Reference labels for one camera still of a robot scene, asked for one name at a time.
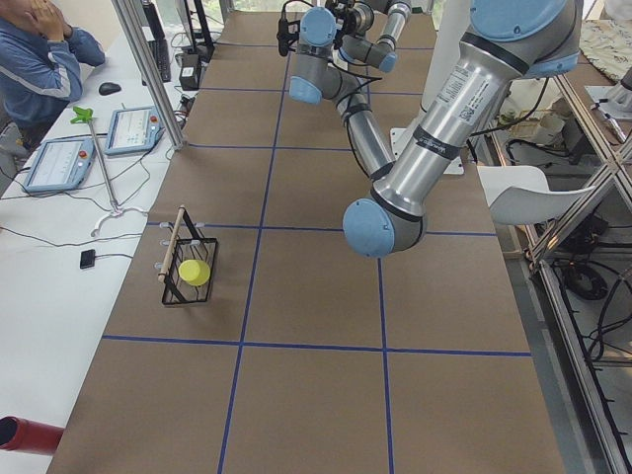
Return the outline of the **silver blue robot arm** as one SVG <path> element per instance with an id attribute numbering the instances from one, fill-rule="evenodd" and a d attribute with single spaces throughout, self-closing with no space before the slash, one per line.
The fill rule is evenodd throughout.
<path id="1" fill-rule="evenodd" d="M 403 151 L 394 154 L 363 93 L 363 80 L 337 67 L 332 53 L 392 70 L 411 13 L 407 1 L 329 1 L 309 7 L 295 21 L 281 16 L 277 24 L 279 53 L 295 57 L 290 97 L 314 105 L 333 102 L 370 178 L 368 195 L 347 208 L 343 229 L 350 247 L 371 258 L 407 250 L 423 238 L 425 198 L 498 93 L 516 79 L 565 73 L 579 56 L 581 2 L 472 2 L 455 65 L 413 123 Z"/>
<path id="2" fill-rule="evenodd" d="M 326 1 L 325 7 L 339 23 L 334 45 L 342 59 L 393 70 L 398 39 L 412 14 L 410 1 Z"/>

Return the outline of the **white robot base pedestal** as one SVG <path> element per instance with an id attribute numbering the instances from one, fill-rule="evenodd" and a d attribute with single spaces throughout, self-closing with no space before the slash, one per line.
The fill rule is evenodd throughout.
<path id="1" fill-rule="evenodd" d="M 447 118 L 447 106 L 435 106 L 435 99 L 459 60 L 459 41 L 470 25 L 471 2 L 445 1 L 443 6 L 420 111 L 406 128 L 402 128 L 397 140 L 391 139 L 396 159 L 416 142 L 414 132 L 420 124 L 433 136 L 446 131 L 446 125 L 439 122 Z"/>

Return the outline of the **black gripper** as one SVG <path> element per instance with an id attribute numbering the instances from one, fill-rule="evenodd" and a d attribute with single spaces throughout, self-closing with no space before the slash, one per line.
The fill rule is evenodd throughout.
<path id="1" fill-rule="evenodd" d="M 282 4 L 280 18 L 277 23 L 277 50 L 280 55 L 289 55 L 292 52 L 313 54 L 315 47 L 307 42 L 300 42 L 300 21 L 287 19 L 286 7 L 288 4 L 300 2 L 312 8 L 312 5 L 304 0 L 288 0 Z"/>

